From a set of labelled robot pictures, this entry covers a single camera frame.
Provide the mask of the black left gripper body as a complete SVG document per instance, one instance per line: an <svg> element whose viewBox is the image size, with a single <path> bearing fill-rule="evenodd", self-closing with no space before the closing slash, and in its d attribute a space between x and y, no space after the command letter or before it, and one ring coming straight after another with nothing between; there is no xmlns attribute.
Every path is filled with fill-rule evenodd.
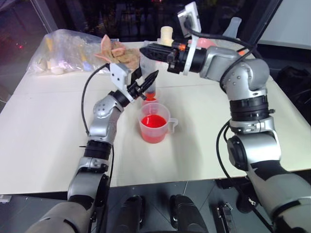
<svg viewBox="0 0 311 233"><path fill-rule="evenodd" d="M137 99L141 97L143 100L146 99L144 92L147 90L147 83L143 83L139 85L137 82L133 82L132 84L128 85L127 92L133 99Z"/></svg>

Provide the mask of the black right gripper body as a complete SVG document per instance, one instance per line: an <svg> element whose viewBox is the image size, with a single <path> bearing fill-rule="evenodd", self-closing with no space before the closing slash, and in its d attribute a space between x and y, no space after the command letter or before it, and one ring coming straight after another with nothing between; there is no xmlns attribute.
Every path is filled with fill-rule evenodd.
<svg viewBox="0 0 311 233"><path fill-rule="evenodd" d="M168 72L179 74L184 71L189 48L187 44L173 42L171 52L167 56Z"/></svg>

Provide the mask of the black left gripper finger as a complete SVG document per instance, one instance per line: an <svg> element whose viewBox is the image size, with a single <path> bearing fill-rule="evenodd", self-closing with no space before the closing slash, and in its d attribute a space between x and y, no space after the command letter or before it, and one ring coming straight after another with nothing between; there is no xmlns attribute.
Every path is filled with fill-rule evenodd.
<svg viewBox="0 0 311 233"><path fill-rule="evenodd" d="M155 94L156 93L156 85L155 80L158 76L159 70L156 70L150 73L141 84L140 88L143 93Z"/></svg>
<svg viewBox="0 0 311 233"><path fill-rule="evenodd" d="M141 67L135 69L131 74L131 82L130 85L136 82L137 79L140 79L142 76Z"/></svg>

